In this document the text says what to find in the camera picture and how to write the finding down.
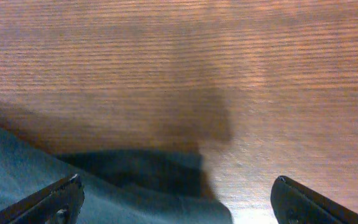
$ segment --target dark blue fabric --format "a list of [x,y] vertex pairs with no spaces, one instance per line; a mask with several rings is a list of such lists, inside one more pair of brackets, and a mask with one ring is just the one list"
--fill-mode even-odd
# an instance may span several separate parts
[[200,157],[110,151],[54,158],[0,128],[0,210],[73,174],[85,201],[77,223],[232,223],[229,210],[200,198]]

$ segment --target wooden table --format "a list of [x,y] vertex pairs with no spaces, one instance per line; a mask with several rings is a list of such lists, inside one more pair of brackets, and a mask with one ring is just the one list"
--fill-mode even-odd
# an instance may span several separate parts
[[280,174],[358,212],[358,1],[0,1],[0,124],[198,151],[236,223]]

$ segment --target tabletop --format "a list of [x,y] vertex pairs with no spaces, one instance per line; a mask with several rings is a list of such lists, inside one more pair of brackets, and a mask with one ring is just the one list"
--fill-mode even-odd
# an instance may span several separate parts
[[0,125],[198,152],[235,223],[277,223],[278,175],[358,213],[358,1],[0,1]]

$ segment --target blue fabric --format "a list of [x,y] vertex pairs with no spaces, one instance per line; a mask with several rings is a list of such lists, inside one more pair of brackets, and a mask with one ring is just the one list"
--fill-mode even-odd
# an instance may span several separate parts
[[0,128],[0,210],[70,174],[85,185],[77,223],[232,223],[200,197],[196,155],[111,151],[53,157]]

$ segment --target black object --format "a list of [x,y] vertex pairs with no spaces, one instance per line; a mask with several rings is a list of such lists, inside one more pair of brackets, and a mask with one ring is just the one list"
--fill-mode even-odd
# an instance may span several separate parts
[[279,224],[358,223],[358,214],[289,177],[280,176],[270,196]]
[[0,211],[0,223],[74,224],[84,198],[80,176],[70,175]]

